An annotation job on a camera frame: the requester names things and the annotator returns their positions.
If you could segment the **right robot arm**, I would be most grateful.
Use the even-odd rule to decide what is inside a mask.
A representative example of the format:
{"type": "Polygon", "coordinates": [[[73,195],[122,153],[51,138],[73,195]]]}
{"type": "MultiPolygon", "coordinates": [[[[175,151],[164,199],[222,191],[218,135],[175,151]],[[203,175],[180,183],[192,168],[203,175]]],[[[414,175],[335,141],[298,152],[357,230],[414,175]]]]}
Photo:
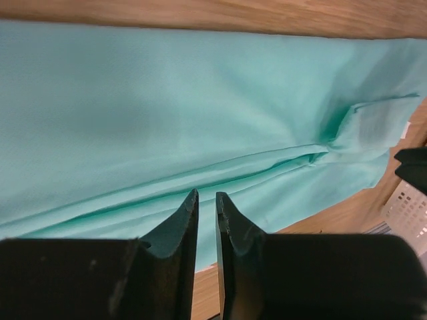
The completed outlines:
{"type": "Polygon", "coordinates": [[[395,174],[426,195],[427,193],[427,149],[417,147],[401,149],[394,158],[400,162],[395,174]]]}

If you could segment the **white plastic basket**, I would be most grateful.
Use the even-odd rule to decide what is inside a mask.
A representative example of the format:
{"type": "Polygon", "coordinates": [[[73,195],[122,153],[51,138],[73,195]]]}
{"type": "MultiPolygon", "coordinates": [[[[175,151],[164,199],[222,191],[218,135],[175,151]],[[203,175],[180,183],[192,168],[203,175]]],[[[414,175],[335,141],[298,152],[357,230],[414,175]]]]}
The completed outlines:
{"type": "Polygon", "coordinates": [[[426,252],[426,195],[401,180],[381,210],[385,223],[421,256],[426,252]]]}

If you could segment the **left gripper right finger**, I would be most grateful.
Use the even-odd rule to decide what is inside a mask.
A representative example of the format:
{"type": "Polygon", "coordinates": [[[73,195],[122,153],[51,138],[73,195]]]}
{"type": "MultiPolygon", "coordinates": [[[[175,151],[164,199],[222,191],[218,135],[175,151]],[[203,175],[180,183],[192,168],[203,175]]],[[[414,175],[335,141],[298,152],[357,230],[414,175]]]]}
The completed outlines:
{"type": "Polygon", "coordinates": [[[425,319],[426,274],[400,237],[270,234],[216,195],[222,319],[425,319]]]}

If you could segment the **teal t-shirt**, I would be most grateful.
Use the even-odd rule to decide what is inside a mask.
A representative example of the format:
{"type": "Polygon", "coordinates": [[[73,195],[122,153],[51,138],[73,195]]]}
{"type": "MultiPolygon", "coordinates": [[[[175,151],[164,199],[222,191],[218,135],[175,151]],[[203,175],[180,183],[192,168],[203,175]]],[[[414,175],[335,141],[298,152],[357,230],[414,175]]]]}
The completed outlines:
{"type": "Polygon", "coordinates": [[[1,22],[1,236],[139,237],[199,192],[267,232],[375,186],[426,42],[1,22]]]}

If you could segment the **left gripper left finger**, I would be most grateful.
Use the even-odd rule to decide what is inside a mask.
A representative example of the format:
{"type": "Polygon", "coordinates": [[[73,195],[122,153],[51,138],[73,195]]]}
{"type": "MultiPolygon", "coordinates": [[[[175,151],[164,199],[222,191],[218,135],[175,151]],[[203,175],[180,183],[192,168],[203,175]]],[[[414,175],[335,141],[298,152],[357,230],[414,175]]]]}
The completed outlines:
{"type": "Polygon", "coordinates": [[[134,239],[4,239],[2,319],[189,319],[199,195],[134,239]]]}

